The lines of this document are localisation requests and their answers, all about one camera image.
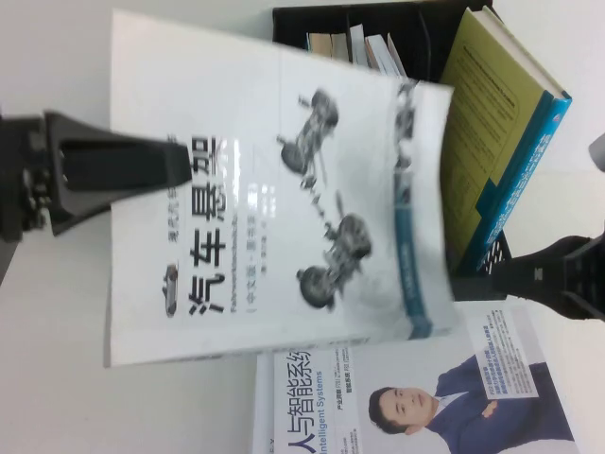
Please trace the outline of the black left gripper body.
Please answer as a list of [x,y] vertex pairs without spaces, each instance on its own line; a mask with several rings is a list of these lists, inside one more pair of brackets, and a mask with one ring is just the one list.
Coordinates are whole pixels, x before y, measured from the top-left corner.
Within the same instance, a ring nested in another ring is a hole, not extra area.
[[49,133],[53,112],[1,118],[1,239],[50,226],[59,232],[56,169]]

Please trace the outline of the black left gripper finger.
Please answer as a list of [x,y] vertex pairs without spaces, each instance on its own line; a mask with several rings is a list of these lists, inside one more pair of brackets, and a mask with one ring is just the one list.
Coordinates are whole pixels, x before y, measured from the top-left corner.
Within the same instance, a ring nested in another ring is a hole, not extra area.
[[60,188],[49,206],[53,235],[59,236],[88,218],[108,210],[112,201],[112,191],[79,192]]
[[188,148],[178,142],[118,134],[57,112],[43,119],[61,189],[147,192],[192,180]]

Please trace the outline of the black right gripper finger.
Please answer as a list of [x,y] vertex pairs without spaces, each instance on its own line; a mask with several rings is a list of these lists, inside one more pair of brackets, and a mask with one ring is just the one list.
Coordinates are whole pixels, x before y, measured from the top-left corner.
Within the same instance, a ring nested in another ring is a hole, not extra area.
[[493,266],[492,288],[519,297],[541,297],[562,289],[565,257],[590,240],[586,236],[566,236],[538,252],[499,262]]
[[569,291],[533,290],[515,291],[514,295],[546,306],[570,320],[604,321],[604,292],[590,292],[582,296]]

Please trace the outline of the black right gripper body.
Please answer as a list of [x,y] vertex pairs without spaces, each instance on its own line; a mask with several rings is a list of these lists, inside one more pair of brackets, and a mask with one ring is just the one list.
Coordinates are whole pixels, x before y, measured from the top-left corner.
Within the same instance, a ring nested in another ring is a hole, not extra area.
[[604,311],[604,239],[594,238],[565,257],[564,294],[586,312]]

